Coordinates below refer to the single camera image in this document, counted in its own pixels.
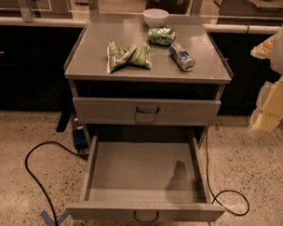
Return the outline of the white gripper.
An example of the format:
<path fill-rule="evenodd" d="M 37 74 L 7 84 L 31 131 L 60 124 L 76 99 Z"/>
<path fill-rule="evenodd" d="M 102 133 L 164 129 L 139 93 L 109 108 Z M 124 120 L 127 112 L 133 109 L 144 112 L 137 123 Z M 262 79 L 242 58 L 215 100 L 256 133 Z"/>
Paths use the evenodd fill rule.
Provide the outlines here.
<path fill-rule="evenodd" d="M 254 47 L 250 55 L 256 59 L 269 59 L 272 70 L 283 75 L 283 26 L 261 44 Z M 256 101 L 256 109 L 249 120 L 250 129 L 259 133 L 271 133 L 283 121 L 283 76 L 275 83 L 265 81 Z"/>

